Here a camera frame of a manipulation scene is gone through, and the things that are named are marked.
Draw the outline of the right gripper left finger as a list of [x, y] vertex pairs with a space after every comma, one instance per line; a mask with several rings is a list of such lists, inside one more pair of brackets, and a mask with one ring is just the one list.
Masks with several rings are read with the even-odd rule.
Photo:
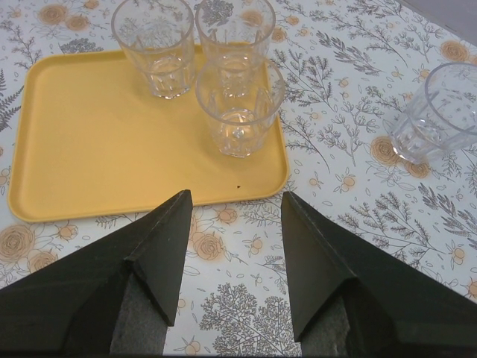
[[141, 219], [1, 290], [4, 355], [160, 355], [192, 217], [183, 190]]

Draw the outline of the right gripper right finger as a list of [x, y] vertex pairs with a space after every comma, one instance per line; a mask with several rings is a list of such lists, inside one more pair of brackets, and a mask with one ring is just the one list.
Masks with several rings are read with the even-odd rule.
[[476, 305], [320, 214], [281, 204], [294, 338], [306, 357], [473, 357]]

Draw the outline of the clear glass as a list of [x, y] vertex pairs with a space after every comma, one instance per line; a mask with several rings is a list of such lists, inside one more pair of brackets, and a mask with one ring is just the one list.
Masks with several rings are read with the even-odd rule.
[[413, 164], [476, 143], [476, 65], [433, 69], [391, 128], [394, 152]]
[[208, 59], [230, 52], [265, 56], [276, 25], [276, 14], [266, 0], [209, 0], [195, 7], [195, 24]]

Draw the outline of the clear glass mid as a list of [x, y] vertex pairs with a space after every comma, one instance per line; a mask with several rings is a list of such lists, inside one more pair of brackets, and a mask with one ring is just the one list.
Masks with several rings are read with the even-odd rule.
[[264, 144], [285, 97], [285, 81], [270, 60], [250, 55], [208, 61], [195, 83], [218, 150], [248, 157]]
[[113, 13], [111, 26], [153, 95], [173, 99], [191, 89], [194, 14], [185, 1], [123, 1]]

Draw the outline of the yellow plastic tray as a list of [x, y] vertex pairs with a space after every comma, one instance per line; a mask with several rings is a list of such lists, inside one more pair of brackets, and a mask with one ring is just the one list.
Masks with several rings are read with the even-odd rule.
[[289, 165], [279, 122], [255, 154], [219, 152], [195, 94], [152, 96], [121, 51], [59, 54], [31, 67], [8, 190], [19, 219], [149, 211], [188, 189], [196, 205], [267, 198]]

